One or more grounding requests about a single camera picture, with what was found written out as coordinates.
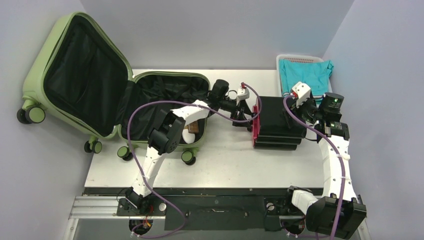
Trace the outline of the black and pink storage organizer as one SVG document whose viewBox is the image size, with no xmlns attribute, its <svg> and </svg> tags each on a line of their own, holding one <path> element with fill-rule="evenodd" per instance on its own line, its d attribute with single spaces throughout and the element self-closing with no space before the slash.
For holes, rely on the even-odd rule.
<svg viewBox="0 0 424 240">
<path fill-rule="evenodd" d="M 286 112 L 282 97 L 261 96 L 260 100 L 252 107 L 258 115 L 251 125 L 253 148 L 295 151 L 306 137 L 306 128 Z"/>
</svg>

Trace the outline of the teal garment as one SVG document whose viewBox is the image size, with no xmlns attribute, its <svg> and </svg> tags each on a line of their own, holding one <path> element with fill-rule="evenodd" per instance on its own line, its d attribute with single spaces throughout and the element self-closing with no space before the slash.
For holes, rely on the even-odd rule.
<svg viewBox="0 0 424 240">
<path fill-rule="evenodd" d="M 330 91 L 330 76 L 334 64 L 327 60 L 323 62 L 301 63 L 288 59 L 278 61 L 278 72 L 282 86 L 282 94 L 288 93 L 298 82 L 307 84 L 313 96 L 322 96 Z"/>
</svg>

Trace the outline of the white brown cosmetic palette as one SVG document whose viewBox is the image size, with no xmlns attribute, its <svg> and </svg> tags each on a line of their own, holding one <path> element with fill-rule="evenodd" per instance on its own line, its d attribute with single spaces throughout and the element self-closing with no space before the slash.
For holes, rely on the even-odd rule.
<svg viewBox="0 0 424 240">
<path fill-rule="evenodd" d="M 192 144 L 196 140 L 196 135 L 199 133 L 198 121 L 194 121 L 186 125 L 182 131 L 182 139 L 186 144 Z"/>
</svg>

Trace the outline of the white perforated plastic basket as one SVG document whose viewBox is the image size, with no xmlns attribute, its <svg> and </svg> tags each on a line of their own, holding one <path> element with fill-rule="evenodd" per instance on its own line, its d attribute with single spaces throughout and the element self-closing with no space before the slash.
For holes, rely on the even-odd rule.
<svg viewBox="0 0 424 240">
<path fill-rule="evenodd" d="M 277 69 L 277 79 L 280 85 L 280 94 L 282 96 L 288 95 L 290 93 L 290 91 L 288 93 L 282 94 L 282 84 L 280 82 L 280 74 L 279 74 L 279 69 L 278 69 L 278 65 L 279 65 L 279 60 L 290 60 L 292 62 L 297 62 L 297 63 L 317 63 L 317 62 L 325 62 L 327 60 L 322 60 L 319 57 L 316 56 L 309 56 L 309 55 L 298 55 L 298 54 L 280 54 L 276 57 L 276 69 Z M 329 78 L 329 93 L 332 92 L 332 86 L 330 83 L 330 78 Z"/>
</svg>

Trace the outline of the green hard-shell suitcase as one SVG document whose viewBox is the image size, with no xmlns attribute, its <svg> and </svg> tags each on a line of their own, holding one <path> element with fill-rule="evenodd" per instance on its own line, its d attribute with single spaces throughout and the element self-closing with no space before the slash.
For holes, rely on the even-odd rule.
<svg viewBox="0 0 424 240">
<path fill-rule="evenodd" d="M 199 73 L 134 74 L 129 61 L 98 23 L 84 12 L 60 17 L 22 87 L 17 120 L 39 124 L 50 114 L 89 135 L 87 153 L 119 136 L 145 148 L 161 109 L 180 108 L 206 97 L 210 81 Z"/>
</svg>

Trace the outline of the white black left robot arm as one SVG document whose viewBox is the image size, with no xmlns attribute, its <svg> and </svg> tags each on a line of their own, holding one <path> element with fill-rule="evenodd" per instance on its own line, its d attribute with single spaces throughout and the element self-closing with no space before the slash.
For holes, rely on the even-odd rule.
<svg viewBox="0 0 424 240">
<path fill-rule="evenodd" d="M 241 82 L 236 98 L 227 100 L 228 86 L 228 82 L 218 79 L 213 85 L 212 91 L 206 97 L 197 99 L 193 103 L 159 100 L 139 106 L 130 115 L 127 125 L 127 140 L 128 148 L 134 154 L 135 148 L 132 144 L 131 127 L 136 114 L 154 105 L 170 103 L 178 105 L 178 108 L 174 109 L 161 109 L 153 117 L 153 124 L 147 135 L 144 161 L 142 163 L 136 162 L 139 168 L 139 176 L 125 192 L 125 200 L 136 215 L 143 215 L 149 210 L 150 194 L 157 196 L 167 204 L 170 203 L 153 190 L 153 185 L 166 156 L 174 152 L 179 145 L 185 127 L 198 120 L 207 119 L 214 114 L 222 117 L 223 114 L 219 112 L 220 110 L 231 114 L 240 113 L 242 104 L 250 97 L 250 93 L 257 94 L 250 85 Z"/>
</svg>

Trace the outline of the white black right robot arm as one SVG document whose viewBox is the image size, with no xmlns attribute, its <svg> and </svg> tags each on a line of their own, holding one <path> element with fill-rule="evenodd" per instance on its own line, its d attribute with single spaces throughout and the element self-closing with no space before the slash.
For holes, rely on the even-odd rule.
<svg viewBox="0 0 424 240">
<path fill-rule="evenodd" d="M 325 93 L 317 106 L 312 96 L 294 93 L 283 98 L 283 107 L 291 119 L 316 134 L 322 156 L 323 192 L 316 197 L 311 190 L 291 186 L 282 199 L 283 209 L 305 216 L 308 231 L 349 240 L 367 216 L 367 207 L 353 188 L 350 174 L 350 133 L 341 122 L 344 97 Z"/>
</svg>

